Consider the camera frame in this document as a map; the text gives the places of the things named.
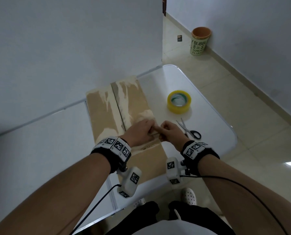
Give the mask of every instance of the yellow tape roll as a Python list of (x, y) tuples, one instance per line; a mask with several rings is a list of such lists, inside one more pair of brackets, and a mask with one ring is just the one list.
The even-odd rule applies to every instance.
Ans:
[(191, 96), (183, 90), (175, 90), (167, 97), (167, 108), (175, 114), (183, 114), (190, 108)]

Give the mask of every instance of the forearm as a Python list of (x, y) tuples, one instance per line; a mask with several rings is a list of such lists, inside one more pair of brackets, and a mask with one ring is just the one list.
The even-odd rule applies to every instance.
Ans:
[[(212, 155), (200, 160), (198, 170), (201, 175), (225, 177), (247, 187), (291, 234), (291, 203), (283, 197)], [(248, 191), (222, 179), (203, 180), (236, 234), (284, 234), (272, 215)]]
[(32, 193), (2, 222), (2, 234), (69, 234), (107, 179), (110, 165), (90, 154)]

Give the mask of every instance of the white wall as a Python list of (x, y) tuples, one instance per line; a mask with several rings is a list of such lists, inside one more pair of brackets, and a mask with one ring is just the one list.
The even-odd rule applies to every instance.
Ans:
[(209, 27), (208, 45), (291, 114), (291, 0), (167, 0), (167, 12)]
[(0, 133), (161, 64), (161, 0), (0, 0)]

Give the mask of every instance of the black pants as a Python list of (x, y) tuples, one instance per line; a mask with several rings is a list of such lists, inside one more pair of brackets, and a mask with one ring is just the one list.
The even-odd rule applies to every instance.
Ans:
[[(188, 205), (180, 201), (173, 201), (168, 205), (169, 220), (178, 219), (174, 209), (179, 213), (181, 220), (205, 227), (218, 235), (235, 235), (234, 231), (208, 208)], [(111, 229), (106, 235), (119, 233), (131, 235), (140, 229), (157, 223), (156, 214), (159, 207), (154, 201), (135, 208), (123, 221)]]

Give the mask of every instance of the tiled floor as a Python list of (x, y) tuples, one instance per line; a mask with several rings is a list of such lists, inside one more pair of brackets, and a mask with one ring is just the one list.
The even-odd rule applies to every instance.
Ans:
[[(291, 126), (210, 55), (190, 55), (190, 38), (165, 17), (163, 28), (163, 64), (178, 66), (238, 136), (236, 148), (222, 160), (291, 202), (291, 166), (284, 164), (291, 162)], [(182, 35), (182, 42), (177, 42), (177, 35)], [(179, 200), (183, 187), (194, 190), (198, 205), (221, 214), (204, 182), (186, 179), (181, 186), (167, 185), (145, 198), (159, 204), (158, 220), (167, 219), (167, 205)], [(132, 209), (107, 218), (108, 228), (118, 224)]]

